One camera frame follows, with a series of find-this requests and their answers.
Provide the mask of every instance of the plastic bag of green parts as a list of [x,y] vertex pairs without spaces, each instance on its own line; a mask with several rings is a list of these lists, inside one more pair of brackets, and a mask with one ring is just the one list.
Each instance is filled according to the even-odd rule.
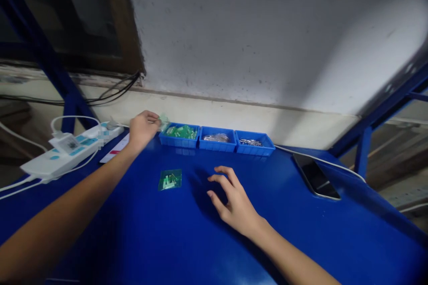
[[185,139],[196,139],[196,130],[193,130],[188,125],[169,127],[164,133],[168,137],[177,137]]

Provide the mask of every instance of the smartphone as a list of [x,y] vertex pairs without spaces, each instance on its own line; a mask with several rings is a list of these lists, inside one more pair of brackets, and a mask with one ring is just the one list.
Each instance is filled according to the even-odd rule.
[[293,159],[309,190],[317,196],[340,200],[340,195],[314,159],[293,154]]

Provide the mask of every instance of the small plastic bag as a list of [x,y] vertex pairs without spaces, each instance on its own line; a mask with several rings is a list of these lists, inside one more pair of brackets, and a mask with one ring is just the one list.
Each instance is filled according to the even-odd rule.
[[220,143],[228,143],[229,137],[226,134],[214,134],[214,135],[207,135],[202,138],[203,140],[207,141],[216,141]]

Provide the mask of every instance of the white cable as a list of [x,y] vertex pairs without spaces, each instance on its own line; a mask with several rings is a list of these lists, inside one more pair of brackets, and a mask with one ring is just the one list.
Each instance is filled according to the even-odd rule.
[[58,130],[56,130],[56,129],[55,129],[55,122],[56,122],[58,119],[62,119],[62,118],[88,118],[88,119],[93,119],[93,120],[95,120],[95,121],[98,123],[98,126],[100,126],[100,127],[101,127],[101,123],[99,122],[99,120],[98,120],[97,118],[94,118],[94,117],[89,117],[89,116],[77,116],[77,115],[71,115],[71,116],[59,116],[59,117],[56,117],[56,118],[52,119],[52,121],[50,122],[50,127],[52,128],[52,132],[53,132],[53,133],[58,131]]
[[38,183],[35,183],[35,184],[31,185],[31,186],[28,186],[28,187],[22,188],[22,189],[20,189],[20,190],[18,190],[18,191],[14,191],[13,193],[10,193],[10,194],[8,194],[8,195],[6,195],[6,196],[0,197],[0,200],[2,200],[2,199],[4,199],[4,198],[8,198],[9,196],[12,196],[12,195],[14,195],[14,194],[18,194],[18,193],[20,193],[21,191],[24,191],[24,190],[27,190],[27,189],[33,188],[34,186],[40,185],[42,182],[43,182],[43,180],[41,180],[41,181],[39,181]]
[[400,212],[409,212],[409,211],[411,211],[413,209],[417,209],[417,208],[420,208],[420,207],[423,207],[423,206],[427,206],[427,205],[428,205],[428,203],[423,203],[423,204],[415,205],[415,206],[412,206],[410,208],[405,208],[403,210],[400,210]]
[[[80,169],[80,168],[82,168],[83,166],[86,166],[94,157],[95,157],[95,155],[97,154],[97,152],[98,152],[98,149],[92,154],[92,156],[88,159],[88,161],[86,162],[86,163],[84,163],[83,165],[80,165],[79,167],[76,167],[76,168],[73,168],[73,169],[71,169],[71,170],[69,170],[69,171],[66,171],[66,172],[64,172],[64,173],[62,173],[61,175],[59,175],[59,176],[57,176],[57,177],[55,177],[55,178],[53,178],[53,179],[56,179],[56,178],[58,178],[58,177],[61,177],[61,176],[63,176],[63,175],[65,175],[65,174],[68,174],[68,173],[71,173],[72,171],[75,171],[75,170],[77,170],[77,169]],[[24,183],[27,183],[27,182],[29,182],[29,181],[32,181],[32,180],[34,180],[34,179],[36,179],[33,175],[30,175],[28,178],[26,178],[26,179],[24,179],[23,181],[21,181],[21,182],[19,182],[19,183],[16,183],[16,184],[13,184],[13,185],[10,185],[10,186],[6,186],[6,187],[4,187],[4,188],[2,188],[2,189],[0,189],[0,191],[5,191],[5,190],[7,190],[7,189],[10,189],[10,188],[14,188],[14,187],[17,187],[17,186],[20,186],[20,185],[22,185],[22,184],[24,184]],[[9,197],[9,196],[12,196],[12,195],[14,195],[14,194],[18,194],[18,193],[20,193],[21,191],[24,191],[24,190],[26,190],[26,189],[29,189],[29,188],[32,188],[32,187],[34,187],[34,186],[36,186],[36,185],[40,185],[41,183],[44,183],[44,180],[42,179],[40,182],[38,182],[38,183],[36,183],[36,184],[34,184],[34,185],[31,185],[31,186],[28,186],[28,187],[25,187],[25,188],[22,188],[22,189],[20,189],[20,190],[18,190],[18,191],[14,191],[13,193],[10,193],[10,194],[7,194],[6,196],[3,196],[3,197],[0,197],[0,200],[2,200],[3,198],[7,198],[7,197]]]
[[362,176],[360,176],[359,174],[357,174],[355,171],[350,170],[349,168],[346,168],[346,167],[343,167],[343,166],[340,166],[340,165],[336,165],[336,164],[334,164],[334,163],[328,162],[328,161],[326,161],[326,160],[319,159],[319,158],[314,157],[314,156],[311,156],[311,155],[302,154],[302,153],[297,152],[297,151],[292,151],[292,150],[290,150],[290,149],[283,148],[283,147],[280,147],[280,146],[278,146],[278,145],[275,145],[275,147],[276,147],[276,148],[279,148],[279,149],[282,149],[282,150],[284,150],[284,151],[288,151],[289,153],[292,153],[292,154],[299,154],[299,155],[302,155],[302,156],[307,156],[307,157],[310,157],[310,158],[312,158],[312,159],[318,160],[318,161],[320,161],[320,162],[323,162],[323,163],[329,164],[329,165],[331,165],[331,166],[335,166],[335,167],[337,167],[337,168],[343,169],[343,170],[348,171],[348,172],[350,172],[351,174],[353,174],[353,175],[357,176],[357,177],[358,177],[359,179],[361,179],[364,183],[366,183],[366,180],[365,180]]
[[78,170],[80,168],[82,168],[83,166],[86,166],[87,164],[89,164],[89,162],[95,157],[95,155],[97,154],[98,149],[95,151],[95,153],[92,154],[92,156],[88,159],[88,161],[86,163],[84,163],[83,165],[80,165],[79,167],[70,169],[69,171],[66,171],[65,173],[60,174],[59,176],[55,177],[54,179],[64,176],[65,174],[71,173],[72,171]]
[[29,139],[27,139],[27,138],[25,138],[25,137],[22,137],[22,136],[18,135],[17,133],[15,133],[15,132],[11,131],[8,127],[6,127],[5,125],[3,125],[1,122],[0,122],[0,127],[1,127],[1,128],[3,128],[3,129],[4,129],[5,131],[7,131],[8,133],[10,133],[12,136],[15,136],[15,137],[17,137],[17,138],[19,138],[19,139],[22,139],[22,140],[26,141],[26,142],[29,142],[29,143],[31,143],[31,144],[33,144],[33,145],[35,145],[35,146],[37,146],[37,147],[39,147],[39,148],[43,149],[45,152],[47,152],[47,151],[48,151],[48,150],[47,150],[46,148],[44,148],[42,145],[39,145],[38,143],[36,143],[36,142],[34,142],[34,141],[31,141],[31,140],[29,140]]
[[24,180],[22,180],[22,181],[20,181],[18,183],[15,183],[13,185],[9,185],[9,186],[0,188],[0,192],[8,190],[8,189],[11,189],[11,188],[14,188],[14,187],[18,187],[18,186],[20,186],[22,184],[28,183],[28,182],[30,182],[32,180],[35,180],[36,178],[38,178],[38,177],[36,177],[35,175],[30,175],[30,176],[28,176],[27,178],[25,178]]

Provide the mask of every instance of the wall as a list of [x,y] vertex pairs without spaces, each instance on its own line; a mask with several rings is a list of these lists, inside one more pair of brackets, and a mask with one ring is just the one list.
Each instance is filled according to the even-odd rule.
[[150,90],[340,114],[424,42],[427,0],[132,0]]
[[[87,85],[80,86],[80,89],[87,98],[97,98],[106,90]],[[15,84],[0,82],[0,93],[61,99],[47,80],[30,80]],[[62,115],[62,107],[35,103],[30,105],[33,108],[33,123],[37,124],[40,131],[50,133],[50,120]],[[145,109],[158,114],[165,112],[175,122],[261,131],[268,133],[275,143],[317,149],[330,147],[334,140],[357,121],[354,116],[283,110],[136,91],[130,91],[109,105],[93,107],[100,121],[109,120],[112,116],[116,121],[125,124]],[[76,133],[81,131],[82,127],[78,125]]]

